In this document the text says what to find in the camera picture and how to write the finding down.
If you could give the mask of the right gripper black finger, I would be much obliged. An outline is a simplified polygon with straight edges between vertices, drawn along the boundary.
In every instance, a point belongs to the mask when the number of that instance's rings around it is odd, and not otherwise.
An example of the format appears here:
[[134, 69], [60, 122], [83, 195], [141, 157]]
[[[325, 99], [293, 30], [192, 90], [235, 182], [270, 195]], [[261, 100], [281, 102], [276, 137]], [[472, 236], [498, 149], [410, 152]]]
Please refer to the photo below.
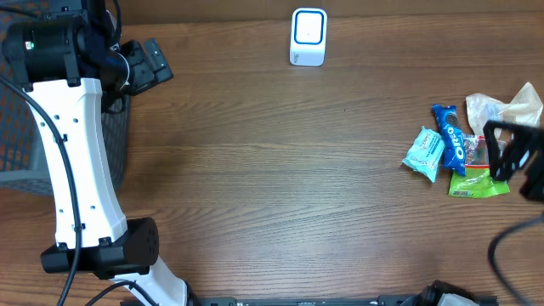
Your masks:
[[521, 136], [524, 138], [527, 138], [529, 148], [530, 148], [530, 157], [529, 159], [534, 155], [537, 145], [538, 145], [538, 128], [537, 127], [529, 127], [525, 125], [519, 125], [509, 122], [498, 122], [498, 121], [488, 121], [483, 128], [484, 131], [484, 139], [486, 142], [486, 146], [488, 149], [488, 139], [495, 136], [495, 130], [501, 129], [506, 130], [511, 133], [511, 135], [515, 136]]
[[490, 176], [497, 181], [508, 181], [529, 160], [528, 140], [513, 135], [506, 146], [501, 149], [499, 141], [491, 137], [488, 139], [488, 155]]

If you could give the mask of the green snack packet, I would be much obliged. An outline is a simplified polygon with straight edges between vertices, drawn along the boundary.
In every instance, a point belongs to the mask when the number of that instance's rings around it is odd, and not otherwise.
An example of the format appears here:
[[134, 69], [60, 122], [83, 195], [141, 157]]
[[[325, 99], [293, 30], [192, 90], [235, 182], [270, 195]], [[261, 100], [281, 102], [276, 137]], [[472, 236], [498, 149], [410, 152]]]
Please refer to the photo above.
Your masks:
[[510, 188], [507, 182], [496, 181], [490, 176], [485, 137], [464, 134], [464, 146], [467, 153], [466, 174], [452, 174], [448, 196], [481, 199], [508, 194]]

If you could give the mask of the blue snack bar wrapper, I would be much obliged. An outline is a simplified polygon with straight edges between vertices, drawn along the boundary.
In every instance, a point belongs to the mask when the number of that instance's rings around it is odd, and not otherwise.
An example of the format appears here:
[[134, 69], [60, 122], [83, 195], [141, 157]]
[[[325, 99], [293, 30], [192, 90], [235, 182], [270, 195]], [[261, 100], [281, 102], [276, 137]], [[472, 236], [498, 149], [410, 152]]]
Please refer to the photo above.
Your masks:
[[456, 107], [454, 105], [433, 105], [439, 132], [445, 142], [443, 167], [453, 170], [460, 176], [466, 175], [466, 150], [464, 137], [459, 126]]

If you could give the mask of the teal tissue packet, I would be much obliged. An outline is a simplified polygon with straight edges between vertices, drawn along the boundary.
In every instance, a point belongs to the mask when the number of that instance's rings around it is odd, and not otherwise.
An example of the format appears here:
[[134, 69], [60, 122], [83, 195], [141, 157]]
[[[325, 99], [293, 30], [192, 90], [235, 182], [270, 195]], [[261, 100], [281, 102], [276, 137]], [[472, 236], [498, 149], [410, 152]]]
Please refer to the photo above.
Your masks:
[[442, 136], [432, 129], [422, 126], [402, 163], [413, 171], [422, 173], [431, 183], [436, 181], [439, 161], [445, 150]]

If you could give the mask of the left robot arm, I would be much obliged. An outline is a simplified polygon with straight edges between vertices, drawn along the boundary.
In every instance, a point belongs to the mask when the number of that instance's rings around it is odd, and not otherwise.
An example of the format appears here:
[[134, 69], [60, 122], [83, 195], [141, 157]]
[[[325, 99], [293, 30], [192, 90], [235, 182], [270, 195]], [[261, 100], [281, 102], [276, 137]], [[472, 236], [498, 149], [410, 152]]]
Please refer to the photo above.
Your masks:
[[53, 1], [8, 28], [5, 85], [31, 108], [56, 209], [49, 274], [91, 273], [128, 289], [140, 305], [196, 305], [198, 298], [159, 254], [153, 218], [129, 219], [117, 200], [101, 116], [119, 99], [172, 79], [155, 40], [121, 42], [122, 17], [102, 1]]

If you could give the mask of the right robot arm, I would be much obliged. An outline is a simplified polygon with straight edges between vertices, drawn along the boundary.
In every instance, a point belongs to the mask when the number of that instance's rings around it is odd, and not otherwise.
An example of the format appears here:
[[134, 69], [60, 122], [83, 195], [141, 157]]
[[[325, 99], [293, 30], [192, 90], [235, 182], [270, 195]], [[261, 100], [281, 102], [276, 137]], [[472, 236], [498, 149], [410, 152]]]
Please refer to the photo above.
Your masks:
[[[501, 150], [495, 130], [507, 130], [513, 139]], [[488, 121], [484, 127], [490, 176], [508, 181], [516, 171], [525, 170], [520, 194], [529, 201], [543, 201], [543, 129], [509, 122]]]

